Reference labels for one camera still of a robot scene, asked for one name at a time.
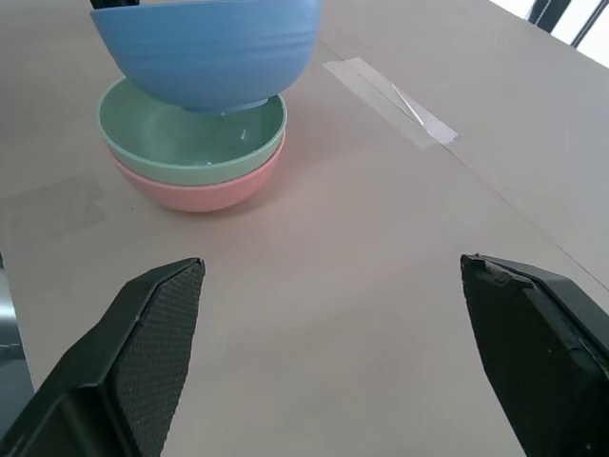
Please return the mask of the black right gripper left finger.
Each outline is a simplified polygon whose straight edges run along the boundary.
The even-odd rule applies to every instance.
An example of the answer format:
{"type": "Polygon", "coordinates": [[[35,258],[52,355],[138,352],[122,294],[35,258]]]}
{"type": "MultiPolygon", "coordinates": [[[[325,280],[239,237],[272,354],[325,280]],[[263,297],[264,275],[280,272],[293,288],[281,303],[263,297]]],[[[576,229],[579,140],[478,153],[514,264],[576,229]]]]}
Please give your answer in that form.
{"type": "Polygon", "coordinates": [[[0,457],[161,457],[205,275],[193,257],[125,283],[0,439],[0,457]]]}

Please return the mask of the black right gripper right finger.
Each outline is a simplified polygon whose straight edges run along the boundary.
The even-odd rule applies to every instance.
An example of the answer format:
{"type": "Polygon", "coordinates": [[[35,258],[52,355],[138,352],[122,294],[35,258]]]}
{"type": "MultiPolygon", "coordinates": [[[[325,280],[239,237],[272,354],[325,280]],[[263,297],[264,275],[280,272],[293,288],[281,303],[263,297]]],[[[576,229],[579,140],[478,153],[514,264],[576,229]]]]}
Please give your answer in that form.
{"type": "Polygon", "coordinates": [[[485,375],[526,457],[609,457],[609,314],[554,272],[460,263],[485,375]]]}

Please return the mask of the blue plastic bowl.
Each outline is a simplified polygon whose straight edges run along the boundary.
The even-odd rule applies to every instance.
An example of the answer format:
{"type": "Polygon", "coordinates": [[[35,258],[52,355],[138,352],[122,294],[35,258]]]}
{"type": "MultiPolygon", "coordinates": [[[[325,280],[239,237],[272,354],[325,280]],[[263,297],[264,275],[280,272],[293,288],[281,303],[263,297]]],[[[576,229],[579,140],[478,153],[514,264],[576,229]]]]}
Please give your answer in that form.
{"type": "Polygon", "coordinates": [[[230,112],[260,106],[304,72],[322,0],[195,0],[90,14],[116,66],[173,106],[230,112]]]}

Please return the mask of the green plastic bowl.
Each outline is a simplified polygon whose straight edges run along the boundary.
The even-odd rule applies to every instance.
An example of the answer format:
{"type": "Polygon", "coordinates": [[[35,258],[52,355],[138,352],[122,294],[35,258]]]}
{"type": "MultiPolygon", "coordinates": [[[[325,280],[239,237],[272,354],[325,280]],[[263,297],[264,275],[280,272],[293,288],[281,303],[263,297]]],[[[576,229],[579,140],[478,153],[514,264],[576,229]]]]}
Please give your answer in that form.
{"type": "Polygon", "coordinates": [[[206,186],[244,176],[265,163],[285,132],[280,95],[256,108],[203,113],[158,101],[127,78],[100,98],[96,121],[110,151],[156,182],[206,186]]]}

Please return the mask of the pink plastic bowl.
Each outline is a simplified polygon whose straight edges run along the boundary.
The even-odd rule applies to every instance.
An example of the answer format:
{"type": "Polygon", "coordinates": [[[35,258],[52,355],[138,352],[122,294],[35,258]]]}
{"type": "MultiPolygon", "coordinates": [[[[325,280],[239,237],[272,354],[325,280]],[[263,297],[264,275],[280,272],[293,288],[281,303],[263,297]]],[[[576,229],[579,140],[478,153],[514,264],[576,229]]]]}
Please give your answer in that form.
{"type": "Polygon", "coordinates": [[[126,180],[151,202],[166,209],[212,212],[244,202],[268,182],[279,160],[285,137],[284,132],[276,150],[260,167],[239,178],[214,185],[177,186],[160,183],[128,169],[113,153],[110,158],[126,180]]]}

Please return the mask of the grey tape strip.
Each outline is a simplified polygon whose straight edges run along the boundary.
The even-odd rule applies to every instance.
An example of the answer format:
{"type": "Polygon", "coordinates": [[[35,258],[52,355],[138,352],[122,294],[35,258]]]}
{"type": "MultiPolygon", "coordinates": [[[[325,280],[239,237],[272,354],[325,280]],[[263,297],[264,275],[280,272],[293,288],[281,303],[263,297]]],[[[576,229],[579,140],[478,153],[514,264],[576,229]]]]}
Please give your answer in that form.
{"type": "Polygon", "coordinates": [[[419,148],[447,147],[459,138],[454,130],[362,58],[328,61],[324,67],[419,148]]]}

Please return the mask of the black metal frame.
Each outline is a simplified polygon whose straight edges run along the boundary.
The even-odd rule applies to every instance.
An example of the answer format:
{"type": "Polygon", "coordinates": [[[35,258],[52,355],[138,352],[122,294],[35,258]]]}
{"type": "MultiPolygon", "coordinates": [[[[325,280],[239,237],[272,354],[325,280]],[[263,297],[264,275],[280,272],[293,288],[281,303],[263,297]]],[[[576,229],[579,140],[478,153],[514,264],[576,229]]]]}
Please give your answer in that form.
{"type": "Polygon", "coordinates": [[[526,20],[577,48],[605,8],[605,0],[535,0],[526,20]]]}

